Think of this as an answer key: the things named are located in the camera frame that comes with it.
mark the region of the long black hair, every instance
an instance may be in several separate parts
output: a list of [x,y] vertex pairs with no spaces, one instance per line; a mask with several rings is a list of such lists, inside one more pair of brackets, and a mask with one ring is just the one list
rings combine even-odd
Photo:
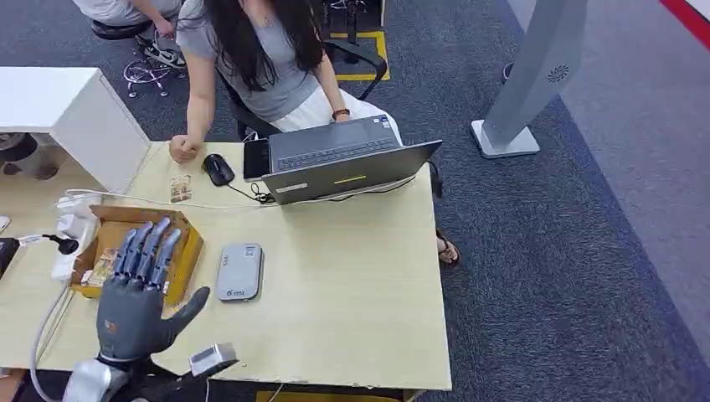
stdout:
[[[290,45],[296,51],[296,63],[310,71],[322,60],[320,26],[312,12],[310,0],[266,0],[286,31]],[[250,90],[263,91],[266,83],[278,79],[274,63],[261,46],[254,26],[238,0],[203,0],[204,14],[214,28],[218,57],[241,75]]]

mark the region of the laptop lid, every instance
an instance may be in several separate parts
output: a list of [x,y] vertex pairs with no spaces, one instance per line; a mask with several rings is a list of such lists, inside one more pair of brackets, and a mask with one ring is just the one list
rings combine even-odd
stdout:
[[414,176],[441,146],[426,142],[263,177],[276,202],[292,204]]

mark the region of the woman's right arm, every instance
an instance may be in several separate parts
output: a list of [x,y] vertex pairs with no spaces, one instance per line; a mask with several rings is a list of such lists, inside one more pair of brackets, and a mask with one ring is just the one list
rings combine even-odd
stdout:
[[214,119],[214,59],[183,52],[190,75],[188,134],[172,138],[170,153],[176,162],[193,160]]

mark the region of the prosthetic hand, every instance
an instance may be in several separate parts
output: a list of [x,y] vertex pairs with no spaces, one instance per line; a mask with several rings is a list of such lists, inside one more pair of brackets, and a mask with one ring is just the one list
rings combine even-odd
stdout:
[[107,401],[131,376],[147,370],[169,373],[154,373],[160,369],[150,360],[151,354],[169,348],[202,311],[209,296],[209,288],[202,287],[174,316],[161,319],[167,269],[181,235],[180,229],[175,229],[160,245],[169,225],[165,218],[155,227],[149,222],[126,235],[114,274],[106,279],[101,293],[96,318],[99,356],[77,365],[63,401]]

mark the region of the robotic thumb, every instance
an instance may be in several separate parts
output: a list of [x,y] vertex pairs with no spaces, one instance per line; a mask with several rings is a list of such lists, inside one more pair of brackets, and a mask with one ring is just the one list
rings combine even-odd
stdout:
[[167,349],[175,342],[178,334],[202,311],[209,297],[209,288],[203,286],[199,288],[188,301],[172,317],[162,322],[162,344],[159,351]]

